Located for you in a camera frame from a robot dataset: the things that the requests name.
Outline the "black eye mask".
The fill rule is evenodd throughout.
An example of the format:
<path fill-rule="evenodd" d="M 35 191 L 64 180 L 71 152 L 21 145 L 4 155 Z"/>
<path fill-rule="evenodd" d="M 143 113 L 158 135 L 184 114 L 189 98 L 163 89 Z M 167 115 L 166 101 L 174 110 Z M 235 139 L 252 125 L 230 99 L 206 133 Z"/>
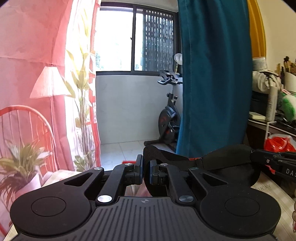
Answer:
<path fill-rule="evenodd" d="M 227 180 L 232 180 L 251 187 L 260 177 L 260 167 L 257 166 L 252 149 L 246 145 L 230 145 L 217 149 L 201 158 L 187 158 L 155 146 L 147 146 L 143 150 L 143 178 L 146 188 L 151 196 L 166 195 L 163 185 L 151 184 L 150 161 L 167 163 L 178 167 L 180 171 L 187 172 L 189 168 L 201 168 Z"/>

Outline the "red plastic bag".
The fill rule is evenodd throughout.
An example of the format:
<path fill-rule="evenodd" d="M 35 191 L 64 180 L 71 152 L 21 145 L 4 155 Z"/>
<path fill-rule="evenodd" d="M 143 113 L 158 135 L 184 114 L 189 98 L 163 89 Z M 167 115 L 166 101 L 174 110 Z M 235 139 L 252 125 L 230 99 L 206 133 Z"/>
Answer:
<path fill-rule="evenodd" d="M 295 152 L 295 140 L 289 135 L 273 134 L 266 139 L 264 150 L 274 153 Z"/>

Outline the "black exercise bike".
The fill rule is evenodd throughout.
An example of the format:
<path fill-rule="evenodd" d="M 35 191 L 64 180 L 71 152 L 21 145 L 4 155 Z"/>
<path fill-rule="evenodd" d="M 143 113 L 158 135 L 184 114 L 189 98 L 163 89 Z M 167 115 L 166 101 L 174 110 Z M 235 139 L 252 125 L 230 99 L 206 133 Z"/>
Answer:
<path fill-rule="evenodd" d="M 174 72 L 169 72 L 167 70 L 161 70 L 159 75 L 162 77 L 158 80 L 160 85 L 181 85 L 183 82 L 178 80 L 178 75 Z M 159 128 L 159 138 L 156 140 L 145 141 L 144 146 L 150 146 L 155 144 L 165 144 L 172 151 L 176 151 L 177 141 L 179 136 L 181 116 L 176 107 L 176 101 L 178 96 L 174 95 L 174 89 L 167 93 L 168 103 L 165 108 L 159 114 L 158 128 Z"/>

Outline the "white tube bottle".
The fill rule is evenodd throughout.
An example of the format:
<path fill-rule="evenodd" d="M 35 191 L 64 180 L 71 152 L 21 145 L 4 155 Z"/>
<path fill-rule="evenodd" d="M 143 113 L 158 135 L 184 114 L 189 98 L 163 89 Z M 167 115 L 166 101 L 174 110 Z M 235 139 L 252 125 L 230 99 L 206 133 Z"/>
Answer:
<path fill-rule="evenodd" d="M 278 104 L 278 89 L 271 86 L 266 107 L 266 121 L 272 122 L 275 120 L 276 107 Z"/>

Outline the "cluttered side shelf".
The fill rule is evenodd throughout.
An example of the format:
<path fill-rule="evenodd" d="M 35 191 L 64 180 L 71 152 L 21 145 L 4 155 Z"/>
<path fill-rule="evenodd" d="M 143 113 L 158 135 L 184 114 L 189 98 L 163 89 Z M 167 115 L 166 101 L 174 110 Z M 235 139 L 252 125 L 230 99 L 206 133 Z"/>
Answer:
<path fill-rule="evenodd" d="M 295 153 L 295 75 L 289 58 L 277 71 L 265 57 L 253 58 L 252 97 L 246 137 L 255 149 Z"/>

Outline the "plaid bunny tablecloth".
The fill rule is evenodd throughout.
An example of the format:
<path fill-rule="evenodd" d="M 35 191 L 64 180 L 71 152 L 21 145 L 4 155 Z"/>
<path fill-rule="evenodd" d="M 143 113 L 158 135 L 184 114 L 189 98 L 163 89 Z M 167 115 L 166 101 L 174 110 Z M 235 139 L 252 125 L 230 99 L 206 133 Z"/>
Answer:
<path fill-rule="evenodd" d="M 120 196 L 97 205 L 105 171 L 93 169 L 26 193 L 10 216 L 16 240 L 274 240 L 281 209 L 270 195 L 198 168 L 185 181 L 194 204 Z"/>

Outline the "teal curtain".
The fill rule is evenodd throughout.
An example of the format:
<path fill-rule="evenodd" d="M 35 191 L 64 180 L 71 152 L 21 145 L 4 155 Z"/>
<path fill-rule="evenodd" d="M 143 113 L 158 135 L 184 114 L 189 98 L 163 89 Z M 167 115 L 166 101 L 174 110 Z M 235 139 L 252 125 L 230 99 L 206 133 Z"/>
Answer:
<path fill-rule="evenodd" d="M 179 1 L 183 115 L 177 153 L 241 144 L 252 94 L 247 1 Z"/>

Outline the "potted green plant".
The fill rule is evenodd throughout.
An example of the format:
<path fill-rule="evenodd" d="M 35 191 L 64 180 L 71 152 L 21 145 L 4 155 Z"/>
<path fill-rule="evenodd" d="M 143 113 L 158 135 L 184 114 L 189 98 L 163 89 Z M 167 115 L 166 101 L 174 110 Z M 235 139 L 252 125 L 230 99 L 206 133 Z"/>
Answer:
<path fill-rule="evenodd" d="M 39 147 L 37 142 L 19 144 L 5 140 L 10 156 L 1 158 L 1 197 L 6 207 L 13 202 L 15 194 L 40 174 L 45 159 L 52 156 L 51 151 Z"/>

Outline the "pink printed backdrop curtain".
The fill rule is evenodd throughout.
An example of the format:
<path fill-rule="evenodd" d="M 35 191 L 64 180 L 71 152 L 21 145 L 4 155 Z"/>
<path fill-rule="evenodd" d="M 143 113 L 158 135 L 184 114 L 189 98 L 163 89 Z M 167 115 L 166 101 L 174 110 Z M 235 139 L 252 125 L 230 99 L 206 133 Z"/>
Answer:
<path fill-rule="evenodd" d="M 100 1 L 1 1 L 1 158 L 37 142 L 53 154 L 15 194 L 56 173 L 100 165 L 95 119 L 95 18 Z M 1 197 L 1 240 L 13 226 Z"/>

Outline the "yellow curtain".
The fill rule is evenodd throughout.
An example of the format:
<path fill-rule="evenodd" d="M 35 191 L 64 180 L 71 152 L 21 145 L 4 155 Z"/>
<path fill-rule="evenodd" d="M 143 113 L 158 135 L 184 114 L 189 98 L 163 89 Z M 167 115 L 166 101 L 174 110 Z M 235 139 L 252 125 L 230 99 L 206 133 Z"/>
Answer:
<path fill-rule="evenodd" d="M 252 57 L 266 56 L 264 24 L 257 0 L 247 0 L 250 24 Z"/>

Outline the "black framed window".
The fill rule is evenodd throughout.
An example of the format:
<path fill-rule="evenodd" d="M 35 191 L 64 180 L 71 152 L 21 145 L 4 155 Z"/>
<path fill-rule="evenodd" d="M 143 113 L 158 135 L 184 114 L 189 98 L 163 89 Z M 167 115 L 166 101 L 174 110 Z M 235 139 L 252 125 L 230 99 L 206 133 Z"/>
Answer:
<path fill-rule="evenodd" d="M 179 13 L 135 1 L 102 1 L 95 18 L 95 71 L 157 76 L 180 50 Z"/>

